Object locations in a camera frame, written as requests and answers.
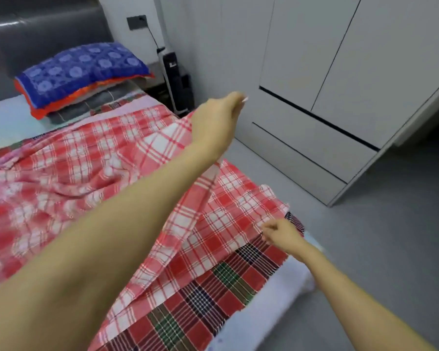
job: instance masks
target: gray leather headboard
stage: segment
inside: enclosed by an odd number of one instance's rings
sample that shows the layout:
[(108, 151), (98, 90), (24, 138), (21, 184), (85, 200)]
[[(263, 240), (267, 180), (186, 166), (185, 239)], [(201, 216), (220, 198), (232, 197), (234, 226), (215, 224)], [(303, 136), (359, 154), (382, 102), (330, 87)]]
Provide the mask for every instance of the gray leather headboard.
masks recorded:
[(113, 41), (97, 0), (0, 0), (0, 100), (18, 95), (13, 78), (82, 44)]

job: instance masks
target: wardrobe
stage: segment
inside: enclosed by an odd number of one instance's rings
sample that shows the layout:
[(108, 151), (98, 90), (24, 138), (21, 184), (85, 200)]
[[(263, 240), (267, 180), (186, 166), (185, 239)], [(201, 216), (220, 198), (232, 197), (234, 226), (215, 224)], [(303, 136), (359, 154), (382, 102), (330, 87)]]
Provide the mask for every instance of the wardrobe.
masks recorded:
[(439, 0), (160, 0), (197, 103), (250, 100), (236, 137), (332, 205), (439, 108)]

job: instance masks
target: blue floral pillowcase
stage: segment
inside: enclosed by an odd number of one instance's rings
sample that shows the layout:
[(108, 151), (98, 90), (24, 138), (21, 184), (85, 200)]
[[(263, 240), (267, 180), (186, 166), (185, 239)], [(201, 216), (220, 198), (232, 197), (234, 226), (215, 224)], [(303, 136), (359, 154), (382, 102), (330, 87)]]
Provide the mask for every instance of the blue floral pillowcase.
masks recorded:
[(120, 43), (94, 43), (58, 53), (16, 77), (30, 105), (44, 108), (99, 81), (150, 76), (148, 67)]

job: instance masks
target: electrical cord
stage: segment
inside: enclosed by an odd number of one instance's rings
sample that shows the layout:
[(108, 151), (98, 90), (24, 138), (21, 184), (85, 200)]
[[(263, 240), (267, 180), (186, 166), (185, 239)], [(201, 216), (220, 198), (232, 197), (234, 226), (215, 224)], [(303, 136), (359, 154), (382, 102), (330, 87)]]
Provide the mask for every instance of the electrical cord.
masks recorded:
[(158, 42), (156, 41), (156, 39), (155, 39), (154, 36), (153, 36), (153, 33), (151, 32), (150, 26), (147, 26), (147, 27), (148, 27), (148, 30), (150, 31), (151, 37), (152, 37), (153, 40), (154, 40), (154, 44), (156, 44), (156, 47), (159, 49)]

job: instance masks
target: wall socket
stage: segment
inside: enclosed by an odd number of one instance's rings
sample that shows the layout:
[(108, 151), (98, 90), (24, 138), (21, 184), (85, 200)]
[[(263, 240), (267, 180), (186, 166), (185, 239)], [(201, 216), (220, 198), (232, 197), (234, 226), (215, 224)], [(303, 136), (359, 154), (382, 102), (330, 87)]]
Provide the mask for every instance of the wall socket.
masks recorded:
[(146, 15), (127, 17), (127, 23), (129, 24), (129, 29), (131, 31), (135, 29), (148, 28), (148, 21), (146, 20)]

